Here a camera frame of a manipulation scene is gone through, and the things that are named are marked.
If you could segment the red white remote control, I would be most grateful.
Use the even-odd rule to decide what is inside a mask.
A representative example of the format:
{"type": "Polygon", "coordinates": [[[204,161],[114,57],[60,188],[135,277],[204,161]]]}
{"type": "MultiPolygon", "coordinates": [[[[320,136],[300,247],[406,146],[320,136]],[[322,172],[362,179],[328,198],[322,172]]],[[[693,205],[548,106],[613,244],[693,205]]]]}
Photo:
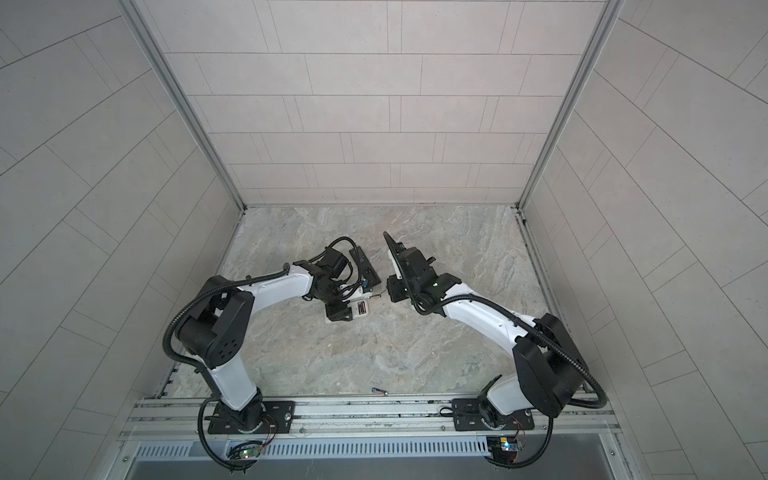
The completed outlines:
{"type": "Polygon", "coordinates": [[[353,301],[336,300],[325,304],[325,315],[329,322],[351,322],[370,313],[367,299],[353,301]]]}

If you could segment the black remote control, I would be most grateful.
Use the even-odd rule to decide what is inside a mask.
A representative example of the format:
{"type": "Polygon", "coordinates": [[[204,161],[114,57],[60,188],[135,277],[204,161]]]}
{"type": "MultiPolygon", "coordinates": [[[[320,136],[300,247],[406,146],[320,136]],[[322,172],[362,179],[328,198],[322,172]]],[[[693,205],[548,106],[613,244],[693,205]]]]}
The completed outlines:
{"type": "Polygon", "coordinates": [[[353,247],[349,251],[360,274],[361,287],[364,292],[372,291],[381,283],[381,279],[370,263],[367,255],[360,246],[353,247]]]}

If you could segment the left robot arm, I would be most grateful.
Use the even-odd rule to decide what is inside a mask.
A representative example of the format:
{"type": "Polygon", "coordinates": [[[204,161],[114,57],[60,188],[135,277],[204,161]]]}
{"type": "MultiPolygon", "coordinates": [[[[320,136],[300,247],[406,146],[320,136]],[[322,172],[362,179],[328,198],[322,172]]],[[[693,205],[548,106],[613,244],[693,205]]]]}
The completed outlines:
{"type": "Polygon", "coordinates": [[[245,370],[240,349],[251,317],[293,298],[319,300],[331,322],[351,321],[353,294],[366,282],[359,246],[340,237],[318,256],[285,264],[275,273],[242,280],[220,275],[174,317],[163,339],[172,359],[193,366],[214,398],[232,412],[260,400],[260,390],[245,370]]]}

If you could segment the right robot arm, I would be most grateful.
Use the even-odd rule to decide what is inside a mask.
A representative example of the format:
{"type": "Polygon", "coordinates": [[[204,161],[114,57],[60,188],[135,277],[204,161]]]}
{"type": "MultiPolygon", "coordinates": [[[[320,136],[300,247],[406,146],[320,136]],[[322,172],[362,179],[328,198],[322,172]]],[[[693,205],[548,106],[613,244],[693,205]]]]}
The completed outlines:
{"type": "Polygon", "coordinates": [[[415,247],[383,234],[395,274],[388,278],[390,298],[407,300],[424,316],[435,314],[463,323],[500,346],[514,360],[515,374],[490,381],[478,396],[478,414],[499,429],[523,410],[556,418],[568,405],[592,408],[574,397],[589,370],[562,322],[551,314],[520,314],[480,296],[449,274],[438,274],[415,247]]]}

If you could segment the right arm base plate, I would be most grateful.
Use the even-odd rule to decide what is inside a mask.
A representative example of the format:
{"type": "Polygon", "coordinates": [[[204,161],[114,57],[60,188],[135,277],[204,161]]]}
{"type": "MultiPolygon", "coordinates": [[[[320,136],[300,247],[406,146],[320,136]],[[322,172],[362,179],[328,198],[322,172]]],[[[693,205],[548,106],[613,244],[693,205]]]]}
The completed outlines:
{"type": "Polygon", "coordinates": [[[487,400],[480,398],[454,398],[439,414],[450,417],[456,431],[529,431],[535,423],[528,409],[510,415],[498,413],[487,400]]]}

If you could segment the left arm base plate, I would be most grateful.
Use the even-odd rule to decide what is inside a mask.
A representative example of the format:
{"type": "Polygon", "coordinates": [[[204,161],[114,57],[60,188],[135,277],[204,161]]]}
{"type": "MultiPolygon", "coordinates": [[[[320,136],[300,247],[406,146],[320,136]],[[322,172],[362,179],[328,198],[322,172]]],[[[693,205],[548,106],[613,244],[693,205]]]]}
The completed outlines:
{"type": "Polygon", "coordinates": [[[225,404],[205,414],[207,432],[215,435],[287,434],[290,432],[296,404],[293,401],[261,401],[234,411],[225,404]]]}

